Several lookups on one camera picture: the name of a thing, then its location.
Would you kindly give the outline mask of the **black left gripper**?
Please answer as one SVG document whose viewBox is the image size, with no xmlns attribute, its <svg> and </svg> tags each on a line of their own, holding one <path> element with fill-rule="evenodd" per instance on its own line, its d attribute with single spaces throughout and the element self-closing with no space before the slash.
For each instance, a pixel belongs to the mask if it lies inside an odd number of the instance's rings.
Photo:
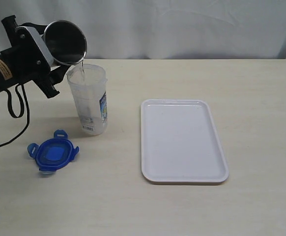
<svg viewBox="0 0 286 236">
<path fill-rule="evenodd" d="M 60 92 L 55 89 L 54 85 L 63 81 L 70 65 L 61 65 L 52 71 L 45 64 L 37 65 L 33 59 L 27 58 L 29 53 L 27 53 L 25 48 L 20 44 L 21 40 L 19 35 L 16 33 L 16 27 L 29 26 L 37 29 L 39 34 L 42 36 L 46 25 L 37 25 L 34 23 L 18 25 L 16 23 L 15 15 L 5 17 L 1 20 L 1 23 L 5 29 L 11 46 L 0 51 L 0 55 L 11 70 L 12 78 L 24 80 L 31 75 L 38 75 L 37 78 L 34 79 L 34 82 L 45 96 L 47 98 L 57 96 Z"/>
</svg>

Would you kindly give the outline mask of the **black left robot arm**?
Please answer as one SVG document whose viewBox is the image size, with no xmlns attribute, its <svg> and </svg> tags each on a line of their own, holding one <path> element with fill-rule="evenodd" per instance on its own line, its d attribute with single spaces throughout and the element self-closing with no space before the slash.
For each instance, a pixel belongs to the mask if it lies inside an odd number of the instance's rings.
<svg viewBox="0 0 286 236">
<path fill-rule="evenodd" d="M 57 96 L 54 86 L 62 82 L 69 66 L 54 62 L 39 33 L 43 26 L 19 26 L 15 18 L 11 15 L 1 21 L 11 47 L 0 52 L 0 92 L 34 81 L 47 98 Z"/>
</svg>

